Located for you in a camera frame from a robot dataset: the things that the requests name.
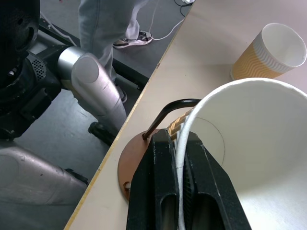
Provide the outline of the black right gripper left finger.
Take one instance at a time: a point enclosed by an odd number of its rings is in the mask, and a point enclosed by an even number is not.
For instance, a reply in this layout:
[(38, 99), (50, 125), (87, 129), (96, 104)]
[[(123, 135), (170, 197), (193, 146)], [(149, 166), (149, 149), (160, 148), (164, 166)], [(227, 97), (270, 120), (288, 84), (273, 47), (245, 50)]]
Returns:
[(172, 141), (155, 133), (132, 178), (126, 230), (177, 230), (179, 188)]

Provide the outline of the silver robot leg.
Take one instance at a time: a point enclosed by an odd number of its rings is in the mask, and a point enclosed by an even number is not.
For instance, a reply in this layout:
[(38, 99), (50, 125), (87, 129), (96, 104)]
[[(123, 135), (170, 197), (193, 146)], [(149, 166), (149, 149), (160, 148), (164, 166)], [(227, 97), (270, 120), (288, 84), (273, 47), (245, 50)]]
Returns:
[(62, 85), (79, 105), (116, 136), (127, 115), (115, 84), (98, 59), (71, 46), (60, 54), (57, 67)]
[(75, 205), (87, 185), (15, 143), (0, 141), (0, 202)]

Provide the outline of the white paper cup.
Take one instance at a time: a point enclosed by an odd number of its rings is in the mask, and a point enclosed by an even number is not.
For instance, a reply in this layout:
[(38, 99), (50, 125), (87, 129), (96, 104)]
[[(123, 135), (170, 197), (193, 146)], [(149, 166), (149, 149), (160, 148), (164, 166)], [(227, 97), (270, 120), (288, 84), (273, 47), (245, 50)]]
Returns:
[(307, 230), (307, 94), (232, 81), (168, 126), (175, 147), (188, 131), (228, 174), (252, 230)]

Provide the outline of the black caster wheel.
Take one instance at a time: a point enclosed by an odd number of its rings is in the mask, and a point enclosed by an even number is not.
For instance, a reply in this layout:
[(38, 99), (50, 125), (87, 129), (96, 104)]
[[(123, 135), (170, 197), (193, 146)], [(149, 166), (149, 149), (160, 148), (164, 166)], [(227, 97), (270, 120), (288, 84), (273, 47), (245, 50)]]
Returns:
[(114, 142), (119, 129), (110, 122), (92, 122), (88, 128), (88, 132), (103, 141), (108, 146)]

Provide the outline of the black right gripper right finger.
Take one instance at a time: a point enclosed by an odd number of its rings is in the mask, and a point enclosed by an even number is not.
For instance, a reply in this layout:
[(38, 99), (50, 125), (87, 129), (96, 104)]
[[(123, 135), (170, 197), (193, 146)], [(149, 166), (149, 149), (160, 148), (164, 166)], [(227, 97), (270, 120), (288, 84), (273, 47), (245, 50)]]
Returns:
[(228, 174), (193, 132), (186, 145), (183, 208), (186, 230), (251, 230)]

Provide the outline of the orange striped paper cup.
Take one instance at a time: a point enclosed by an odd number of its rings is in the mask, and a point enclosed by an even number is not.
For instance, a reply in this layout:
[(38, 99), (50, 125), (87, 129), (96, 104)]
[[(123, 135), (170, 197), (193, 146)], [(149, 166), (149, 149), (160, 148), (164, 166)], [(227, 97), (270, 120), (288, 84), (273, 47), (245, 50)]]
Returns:
[(287, 25), (270, 23), (263, 27), (232, 66), (233, 80), (276, 78), (305, 63), (307, 47), (301, 36)]

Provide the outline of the person in grey trousers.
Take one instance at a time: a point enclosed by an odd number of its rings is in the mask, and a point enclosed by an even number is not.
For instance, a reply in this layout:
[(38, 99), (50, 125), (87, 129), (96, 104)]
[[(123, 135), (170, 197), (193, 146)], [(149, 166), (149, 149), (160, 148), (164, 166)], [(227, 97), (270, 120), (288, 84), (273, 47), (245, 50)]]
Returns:
[(140, 29), (139, 10), (149, 0), (81, 0), (78, 9), (80, 44), (95, 55), (112, 81), (113, 50), (144, 46), (152, 42), (151, 34)]

